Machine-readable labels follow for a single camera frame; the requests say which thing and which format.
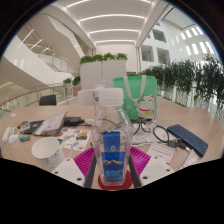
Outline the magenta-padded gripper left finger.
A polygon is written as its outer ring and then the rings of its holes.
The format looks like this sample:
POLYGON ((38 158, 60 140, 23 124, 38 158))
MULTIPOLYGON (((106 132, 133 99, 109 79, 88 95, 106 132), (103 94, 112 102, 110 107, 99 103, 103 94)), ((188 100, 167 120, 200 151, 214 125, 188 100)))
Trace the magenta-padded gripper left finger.
POLYGON ((64 159, 52 173, 76 185, 90 188, 96 167, 94 149, 89 148, 75 158, 64 159))

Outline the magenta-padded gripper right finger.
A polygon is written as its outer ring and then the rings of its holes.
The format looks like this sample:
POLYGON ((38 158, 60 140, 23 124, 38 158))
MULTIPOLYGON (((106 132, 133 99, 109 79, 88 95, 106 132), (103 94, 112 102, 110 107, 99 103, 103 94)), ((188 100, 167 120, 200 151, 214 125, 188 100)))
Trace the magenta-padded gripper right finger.
POLYGON ((129 167, 135 188, 174 173, 174 170, 162 158, 150 156, 135 147, 130 150, 129 167))

